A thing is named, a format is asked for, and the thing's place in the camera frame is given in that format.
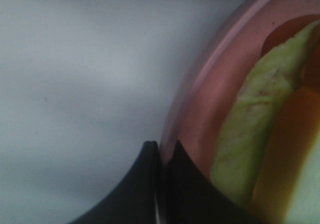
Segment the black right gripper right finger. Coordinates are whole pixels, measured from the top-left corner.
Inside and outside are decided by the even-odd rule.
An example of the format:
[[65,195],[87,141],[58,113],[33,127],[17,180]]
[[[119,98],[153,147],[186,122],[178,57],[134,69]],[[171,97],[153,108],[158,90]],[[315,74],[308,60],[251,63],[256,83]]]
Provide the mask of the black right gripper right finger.
[[253,217],[221,194],[203,176],[177,141],[161,168],[161,223],[252,223]]

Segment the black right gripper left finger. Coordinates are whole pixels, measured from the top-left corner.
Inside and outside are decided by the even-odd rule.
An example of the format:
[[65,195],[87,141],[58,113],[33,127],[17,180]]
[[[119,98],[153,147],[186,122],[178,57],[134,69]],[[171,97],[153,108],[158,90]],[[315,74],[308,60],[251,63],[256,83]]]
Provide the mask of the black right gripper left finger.
[[72,223],[156,223],[158,157],[157,143],[146,141],[119,184]]

